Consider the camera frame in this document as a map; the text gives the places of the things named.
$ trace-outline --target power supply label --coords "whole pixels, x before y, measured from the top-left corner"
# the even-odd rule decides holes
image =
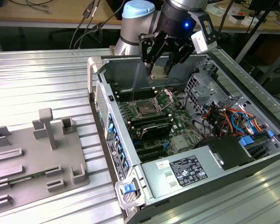
[[[188,186],[207,178],[207,175],[195,155],[170,163],[179,185]]]

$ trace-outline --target aluminum extrusion table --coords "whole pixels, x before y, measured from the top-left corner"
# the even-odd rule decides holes
[[[44,107],[52,108],[55,119],[72,116],[90,178],[87,186],[0,213],[0,223],[124,222],[87,99],[87,59],[110,54],[108,49],[0,52],[0,126],[31,126]],[[223,51],[214,54],[280,119],[278,101]],[[218,73],[230,93],[239,93]],[[260,222],[280,223],[280,161],[146,223]]]

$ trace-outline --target desk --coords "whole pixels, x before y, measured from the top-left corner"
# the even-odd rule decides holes
[[[72,0],[54,0],[48,3],[49,10],[52,14],[47,14],[42,11],[32,9],[27,6],[16,5],[8,0],[5,1],[4,6],[0,8],[0,26],[7,27],[43,27],[43,28],[76,28],[81,21],[82,14],[89,4],[89,0],[79,0],[73,3]],[[227,6],[229,0],[225,0],[220,4]],[[249,10],[242,7],[242,12],[248,15]],[[108,16],[112,15],[106,0],[101,0],[100,6],[93,18],[93,24],[106,20]],[[212,23],[216,29],[219,28],[221,23],[221,17],[210,14]],[[248,49],[255,42],[260,34],[280,34],[280,25],[273,21],[274,18],[268,17],[267,22],[261,24],[257,32],[253,35],[248,44],[244,47],[243,51],[237,58],[237,62],[242,59]],[[121,21],[118,21],[115,17],[109,20],[109,22],[103,27],[105,29],[120,29]],[[245,33],[247,27],[241,24],[234,24],[226,19],[222,32],[226,33]]]

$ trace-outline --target gray plastic tray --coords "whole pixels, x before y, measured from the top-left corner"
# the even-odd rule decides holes
[[[0,127],[0,212],[89,183],[75,122],[40,121],[12,132]],[[49,126],[57,149],[49,141]]]

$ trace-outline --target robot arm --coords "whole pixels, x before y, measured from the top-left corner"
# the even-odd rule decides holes
[[[164,52],[170,53],[169,60],[164,67],[168,75],[173,65],[183,63],[194,50],[200,54],[217,46],[216,31],[209,15],[203,11],[206,5],[207,0],[165,0],[161,12],[158,14],[159,19],[157,21],[149,20],[147,24],[147,27],[154,27],[151,34],[148,32],[137,33],[137,31],[134,31],[133,34],[130,33],[134,38],[136,33],[139,35],[139,45],[137,47],[140,50],[142,61],[146,63],[148,74],[151,74],[154,63]],[[132,22],[135,22],[135,19],[123,19],[121,37],[122,35],[126,36],[127,29],[125,27],[127,25],[124,24],[131,24]],[[201,30],[194,33],[193,30],[197,23]]]

